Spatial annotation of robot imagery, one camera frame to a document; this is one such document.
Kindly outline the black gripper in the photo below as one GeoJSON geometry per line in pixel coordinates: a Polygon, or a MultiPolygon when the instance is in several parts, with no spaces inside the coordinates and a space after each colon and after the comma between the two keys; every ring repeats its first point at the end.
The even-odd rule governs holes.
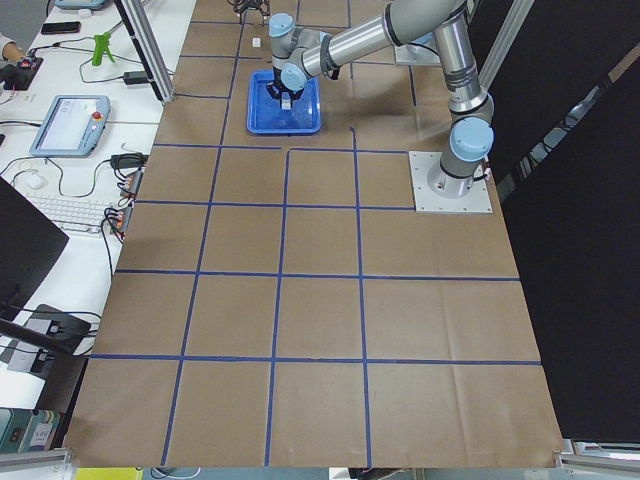
{"type": "Polygon", "coordinates": [[[299,100],[303,94],[303,90],[291,90],[276,80],[268,82],[266,84],[266,90],[272,99],[277,100],[280,103],[285,100],[293,103],[299,100]]]}
{"type": "Polygon", "coordinates": [[[236,15],[243,15],[249,10],[256,10],[261,15],[270,14],[269,0],[228,0],[228,4],[236,15]]]}

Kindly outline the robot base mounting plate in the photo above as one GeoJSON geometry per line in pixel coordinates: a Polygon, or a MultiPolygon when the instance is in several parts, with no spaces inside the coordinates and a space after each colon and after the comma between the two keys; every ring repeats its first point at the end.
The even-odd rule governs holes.
{"type": "Polygon", "coordinates": [[[491,214],[486,175],[479,165],[471,177],[457,179],[440,165],[441,152],[408,153],[414,206],[417,213],[491,214]]]}

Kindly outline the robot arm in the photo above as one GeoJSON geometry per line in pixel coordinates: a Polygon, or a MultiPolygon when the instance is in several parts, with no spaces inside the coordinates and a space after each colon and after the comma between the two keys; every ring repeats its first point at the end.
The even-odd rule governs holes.
{"type": "Polygon", "coordinates": [[[342,66],[386,47],[399,65],[420,65],[429,55],[442,69],[452,123],[427,182],[441,197],[462,198],[478,181],[476,169],[494,142],[494,102],[480,83],[467,12],[464,1],[391,1],[379,15],[335,36],[299,26],[287,13],[274,14],[268,24],[274,78],[267,90],[278,101],[295,101],[310,79],[335,80],[342,66]]]}

